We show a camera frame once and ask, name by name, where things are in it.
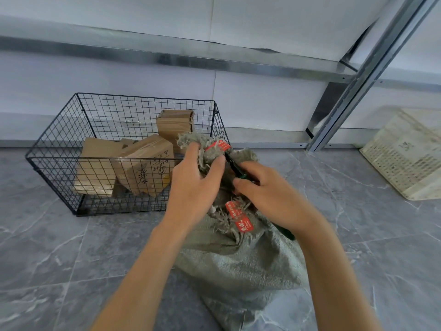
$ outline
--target finger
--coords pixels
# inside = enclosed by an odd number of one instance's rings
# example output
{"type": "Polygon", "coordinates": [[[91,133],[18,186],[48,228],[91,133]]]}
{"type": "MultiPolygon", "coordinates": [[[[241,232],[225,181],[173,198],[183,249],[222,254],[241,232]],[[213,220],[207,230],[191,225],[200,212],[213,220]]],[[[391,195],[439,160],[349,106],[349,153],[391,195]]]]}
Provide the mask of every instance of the finger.
{"type": "Polygon", "coordinates": [[[244,161],[239,165],[260,182],[265,180],[266,166],[263,166],[261,163],[258,163],[256,161],[244,161]]]}
{"type": "Polygon", "coordinates": [[[197,162],[198,156],[199,156],[199,147],[200,146],[201,146],[201,144],[199,144],[199,143],[191,142],[188,145],[187,150],[185,151],[184,160],[189,160],[189,161],[197,162]]]}
{"type": "Polygon", "coordinates": [[[211,164],[210,171],[204,179],[205,183],[211,186],[217,186],[217,188],[219,188],[224,171],[225,157],[218,156],[211,164]]]}
{"type": "Polygon", "coordinates": [[[244,194],[251,201],[253,201],[256,193],[259,191],[258,186],[246,179],[234,178],[233,185],[238,192],[244,194]]]}

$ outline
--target floor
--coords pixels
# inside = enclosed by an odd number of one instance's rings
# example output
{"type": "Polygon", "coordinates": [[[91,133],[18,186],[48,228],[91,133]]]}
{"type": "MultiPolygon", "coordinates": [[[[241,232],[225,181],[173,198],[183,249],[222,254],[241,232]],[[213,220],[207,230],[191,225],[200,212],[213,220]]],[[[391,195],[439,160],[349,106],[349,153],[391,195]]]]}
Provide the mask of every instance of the floor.
{"type": "MultiPolygon", "coordinates": [[[[385,330],[440,330],[441,202],[403,199],[356,150],[257,150],[334,225],[385,330]]],[[[0,329],[87,330],[162,213],[74,217],[0,150],[0,329]]],[[[308,289],[282,292],[256,330],[316,330],[308,289]]],[[[219,330],[172,270],[155,330],[219,330]]]]}

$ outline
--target red tag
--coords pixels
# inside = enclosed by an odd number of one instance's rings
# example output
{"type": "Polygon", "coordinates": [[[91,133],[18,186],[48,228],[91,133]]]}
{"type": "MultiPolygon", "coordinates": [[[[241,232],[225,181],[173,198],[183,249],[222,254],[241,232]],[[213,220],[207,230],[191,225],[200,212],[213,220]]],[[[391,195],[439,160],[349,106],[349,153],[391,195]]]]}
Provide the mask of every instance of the red tag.
{"type": "Polygon", "coordinates": [[[251,224],[250,219],[245,215],[245,213],[238,207],[238,203],[236,201],[228,201],[225,203],[228,212],[230,213],[233,221],[236,223],[236,227],[240,232],[247,232],[254,229],[251,224]]]}
{"type": "Polygon", "coordinates": [[[224,142],[224,141],[221,139],[221,140],[218,140],[217,142],[214,142],[214,143],[211,144],[210,146],[208,146],[205,150],[208,150],[208,149],[212,148],[212,147],[215,146],[216,144],[218,145],[218,147],[219,147],[222,151],[226,151],[226,150],[228,150],[228,149],[231,147],[230,144],[228,144],[227,142],[224,142]]]}

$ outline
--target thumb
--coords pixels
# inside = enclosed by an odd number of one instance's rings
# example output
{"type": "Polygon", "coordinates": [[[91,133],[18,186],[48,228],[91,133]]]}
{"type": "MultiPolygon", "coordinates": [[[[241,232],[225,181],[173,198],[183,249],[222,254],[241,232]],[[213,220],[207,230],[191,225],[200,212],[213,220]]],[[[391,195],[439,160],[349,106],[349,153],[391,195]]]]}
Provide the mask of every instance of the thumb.
{"type": "Polygon", "coordinates": [[[208,184],[213,184],[219,187],[224,170],[225,157],[223,155],[218,156],[211,164],[210,171],[208,172],[204,180],[208,184]]]}
{"type": "Polygon", "coordinates": [[[244,194],[251,201],[258,192],[259,187],[250,180],[234,178],[233,185],[238,192],[244,194]]]}

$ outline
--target white plastic crate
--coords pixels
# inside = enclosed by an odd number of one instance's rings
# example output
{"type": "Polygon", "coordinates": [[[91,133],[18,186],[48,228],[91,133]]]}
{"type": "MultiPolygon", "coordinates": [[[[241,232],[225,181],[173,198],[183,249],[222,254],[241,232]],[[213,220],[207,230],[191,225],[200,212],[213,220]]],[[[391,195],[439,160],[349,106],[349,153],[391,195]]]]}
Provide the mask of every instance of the white plastic crate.
{"type": "Polygon", "coordinates": [[[406,199],[441,199],[441,111],[400,110],[360,152],[406,199]]]}

